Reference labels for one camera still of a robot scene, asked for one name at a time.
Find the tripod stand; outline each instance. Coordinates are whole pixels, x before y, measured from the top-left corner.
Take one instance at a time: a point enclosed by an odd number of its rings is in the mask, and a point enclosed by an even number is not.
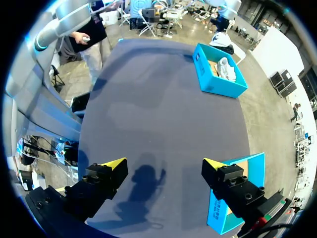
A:
[[[57,68],[56,68],[54,65],[51,65],[51,66],[52,66],[52,69],[53,69],[53,71],[54,71],[54,73],[53,73],[53,79],[52,79],[52,84],[53,84],[55,90],[56,90],[57,92],[60,92],[60,91],[61,91],[61,88],[60,88],[60,87],[61,87],[61,86],[64,86],[65,83],[64,83],[63,80],[60,78],[60,76],[59,76],[59,71],[57,70]]]

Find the white pants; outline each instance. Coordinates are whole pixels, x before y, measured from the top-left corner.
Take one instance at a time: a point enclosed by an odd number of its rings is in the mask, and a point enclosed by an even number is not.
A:
[[[82,58],[87,63],[90,72],[92,85],[95,84],[99,77],[103,64],[110,55],[110,47],[107,38],[94,44],[88,49],[80,52]]]

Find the blue table surface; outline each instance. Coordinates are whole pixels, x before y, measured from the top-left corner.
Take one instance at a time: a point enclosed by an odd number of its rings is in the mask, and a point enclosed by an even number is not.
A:
[[[202,161],[248,155],[249,143],[239,101],[200,90],[194,49],[147,39],[113,49],[86,108],[79,176],[121,157],[129,175],[90,226],[122,238],[219,237],[206,225]]]

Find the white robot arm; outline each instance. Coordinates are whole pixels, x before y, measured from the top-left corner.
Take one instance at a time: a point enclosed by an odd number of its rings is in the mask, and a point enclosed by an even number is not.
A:
[[[7,156],[15,153],[17,141],[27,134],[79,141],[82,120],[55,91],[49,71],[57,39],[90,21],[89,3],[93,1],[96,0],[65,0],[55,11],[56,19],[52,13],[44,12],[18,49],[3,103],[2,131]],[[233,19],[241,5],[240,0],[205,2],[222,6],[219,12],[226,20]]]

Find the concrete floor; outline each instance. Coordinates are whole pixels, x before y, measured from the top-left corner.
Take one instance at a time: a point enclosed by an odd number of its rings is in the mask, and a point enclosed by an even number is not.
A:
[[[183,29],[176,26],[177,34],[172,39],[166,37],[153,37],[146,32],[140,38],[165,39],[196,45],[208,44],[212,33],[204,29],[202,23],[195,22],[186,15],[182,20]],[[106,28],[112,47],[115,47],[120,38],[138,38],[137,30],[129,30],[128,25],[119,27],[111,25]],[[228,32],[231,40],[248,52],[250,45],[239,37],[234,31]],[[279,189],[284,188],[284,195],[292,197],[296,181],[295,169],[295,133],[290,122],[291,107],[285,99],[281,99],[265,76],[261,67],[247,53],[246,58],[239,64],[239,68],[249,85],[249,89],[239,97],[248,131],[251,154],[265,152],[265,192],[270,197]],[[74,96],[90,90],[90,79],[87,65],[84,61],[70,62],[59,69],[62,80],[66,83],[60,95],[70,103]],[[60,168],[39,162],[39,171],[45,177],[47,184],[54,188],[72,185]]]

